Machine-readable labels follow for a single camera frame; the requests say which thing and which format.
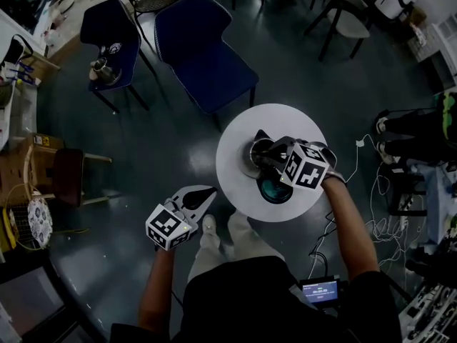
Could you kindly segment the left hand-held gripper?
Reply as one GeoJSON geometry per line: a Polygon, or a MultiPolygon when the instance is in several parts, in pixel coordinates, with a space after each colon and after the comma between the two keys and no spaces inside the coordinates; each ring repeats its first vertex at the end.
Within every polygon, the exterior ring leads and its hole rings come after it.
{"type": "Polygon", "coordinates": [[[181,188],[152,211],[145,222],[146,236],[163,250],[176,248],[197,230],[216,195],[217,189],[206,185],[181,188]]]}

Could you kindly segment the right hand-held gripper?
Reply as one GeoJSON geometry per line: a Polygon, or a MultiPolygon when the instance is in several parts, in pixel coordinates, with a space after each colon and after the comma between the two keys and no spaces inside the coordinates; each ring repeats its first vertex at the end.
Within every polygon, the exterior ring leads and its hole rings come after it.
{"type": "Polygon", "coordinates": [[[322,181],[333,177],[346,180],[336,171],[337,158],[324,143],[284,136],[275,141],[264,155],[265,166],[274,167],[280,182],[297,189],[317,190],[322,181]]]}

